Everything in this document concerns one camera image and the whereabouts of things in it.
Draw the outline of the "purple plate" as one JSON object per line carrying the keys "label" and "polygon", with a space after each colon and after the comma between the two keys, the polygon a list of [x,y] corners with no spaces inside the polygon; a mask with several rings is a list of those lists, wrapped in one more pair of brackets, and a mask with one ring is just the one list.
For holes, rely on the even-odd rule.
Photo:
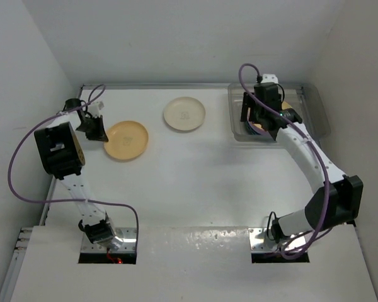
{"label": "purple plate", "polygon": [[263,135],[266,136],[266,131],[262,129],[260,124],[242,123],[242,126],[249,135]]}

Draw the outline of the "cream plate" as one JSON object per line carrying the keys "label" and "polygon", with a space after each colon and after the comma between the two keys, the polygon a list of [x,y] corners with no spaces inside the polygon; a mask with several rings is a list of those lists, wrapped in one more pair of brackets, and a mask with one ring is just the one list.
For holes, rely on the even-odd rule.
{"label": "cream plate", "polygon": [[193,131],[203,125],[206,110],[192,97],[180,97],[170,101],[163,109],[163,118],[168,126],[178,131]]}

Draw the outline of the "yellow plate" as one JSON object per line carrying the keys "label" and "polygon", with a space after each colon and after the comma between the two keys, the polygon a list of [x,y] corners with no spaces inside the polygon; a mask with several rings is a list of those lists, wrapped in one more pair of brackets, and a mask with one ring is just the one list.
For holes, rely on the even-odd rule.
{"label": "yellow plate", "polygon": [[118,122],[107,129],[106,134],[105,152],[115,160],[128,161],[139,157],[149,142],[147,129],[136,121]]}
{"label": "yellow plate", "polygon": [[[288,102],[284,101],[282,104],[282,109],[292,109],[292,106]],[[260,123],[249,122],[249,125],[253,127],[255,130],[265,131]]]}

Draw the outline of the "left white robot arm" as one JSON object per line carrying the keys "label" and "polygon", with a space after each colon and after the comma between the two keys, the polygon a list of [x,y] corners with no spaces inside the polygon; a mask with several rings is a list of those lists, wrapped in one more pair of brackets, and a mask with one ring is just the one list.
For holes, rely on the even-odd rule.
{"label": "left white robot arm", "polygon": [[81,215],[79,229],[89,242],[106,249],[116,246],[116,233],[106,210],[101,205],[90,203],[94,199],[84,176],[85,157],[76,132],[85,134],[89,141],[107,142],[103,117],[96,108],[95,115],[81,109],[83,101],[68,99],[64,109],[67,114],[54,119],[45,128],[34,131],[38,153],[46,173],[54,176],[77,199]]}

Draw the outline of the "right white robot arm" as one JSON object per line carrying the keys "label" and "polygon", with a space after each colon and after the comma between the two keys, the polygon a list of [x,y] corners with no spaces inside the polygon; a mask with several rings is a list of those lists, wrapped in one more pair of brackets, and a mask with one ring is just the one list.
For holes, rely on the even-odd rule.
{"label": "right white robot arm", "polygon": [[300,115],[283,108],[276,83],[258,82],[253,92],[243,94],[241,121],[261,125],[286,149],[311,187],[312,198],[302,210],[273,220],[267,232],[273,241],[282,243],[292,235],[325,231],[356,219],[362,180],[335,166],[310,136]]}

